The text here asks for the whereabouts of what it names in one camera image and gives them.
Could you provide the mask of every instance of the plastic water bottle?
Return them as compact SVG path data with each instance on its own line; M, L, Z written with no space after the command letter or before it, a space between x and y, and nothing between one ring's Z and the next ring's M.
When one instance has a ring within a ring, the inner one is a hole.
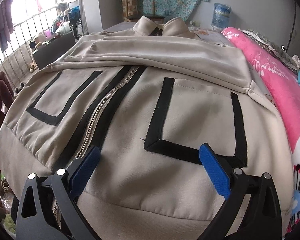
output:
M216 31L229 27L231 7L227 4L215 3L211 26Z

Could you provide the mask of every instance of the electrical outlet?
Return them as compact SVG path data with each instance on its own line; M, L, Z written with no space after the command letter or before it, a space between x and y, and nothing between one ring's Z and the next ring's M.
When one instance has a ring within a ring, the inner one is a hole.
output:
M190 21L190 25L192 25L193 27L200 27L200 22L199 21Z

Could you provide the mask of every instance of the pink blanket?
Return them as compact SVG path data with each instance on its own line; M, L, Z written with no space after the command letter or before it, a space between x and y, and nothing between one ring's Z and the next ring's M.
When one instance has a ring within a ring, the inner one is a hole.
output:
M243 32L229 27L222 34L243 51L246 59L258 71L281 113L292 151L295 174L294 201L287 229L289 233L300 220L300 85L295 74Z

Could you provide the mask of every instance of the cable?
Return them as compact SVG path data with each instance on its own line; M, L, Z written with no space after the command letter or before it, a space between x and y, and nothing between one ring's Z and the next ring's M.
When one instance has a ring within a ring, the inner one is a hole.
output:
M294 1L294 19L293 19L292 31L290 33L290 39L289 39L289 42L288 42L288 45L287 45L286 52L288 52L289 45L290 45L290 42L291 42L291 39L292 39L292 36L293 36L294 25L296 24L296 16L297 16L297 2Z
M1 187L2 187L5 191L7 191L7 190L10 189L10 186L9 186L9 184L8 184L8 182L7 182L7 180L6 180L5 177L3 177L2 180L1 180Z

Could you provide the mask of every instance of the wooden stool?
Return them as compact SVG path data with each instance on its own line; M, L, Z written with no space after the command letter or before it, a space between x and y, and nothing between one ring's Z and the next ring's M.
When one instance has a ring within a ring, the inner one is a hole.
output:
M152 3L152 14L134 14L134 15L130 15L128 14L128 7L126 7L126 15L127 17L124 17L124 21L125 22L137 22L143 15L147 18L149 18L150 20L152 20L153 22L158 22L160 24L163 24L163 20L164 20L164 16L161 15L157 15L154 13L155 12L155 2L153 0Z

